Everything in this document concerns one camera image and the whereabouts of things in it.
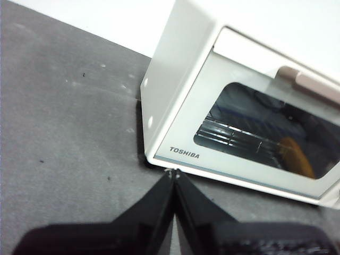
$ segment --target gray table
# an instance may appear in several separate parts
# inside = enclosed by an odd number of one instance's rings
[[[31,228],[109,222],[162,175],[144,164],[139,84],[150,59],[2,1],[1,248]],[[292,221],[340,241],[340,211],[190,176],[242,221]],[[176,231],[171,254],[179,254]]]

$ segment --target white toaster oven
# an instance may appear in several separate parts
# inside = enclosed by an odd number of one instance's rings
[[[147,160],[340,209],[339,13],[176,1],[141,84]]]

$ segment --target food item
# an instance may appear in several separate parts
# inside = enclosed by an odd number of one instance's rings
[[[288,171],[315,179],[312,166],[293,138],[282,138],[280,140],[279,152]]]

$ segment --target glass window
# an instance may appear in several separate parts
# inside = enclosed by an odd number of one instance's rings
[[[223,89],[194,141],[313,179],[340,160],[340,127],[236,82]]]

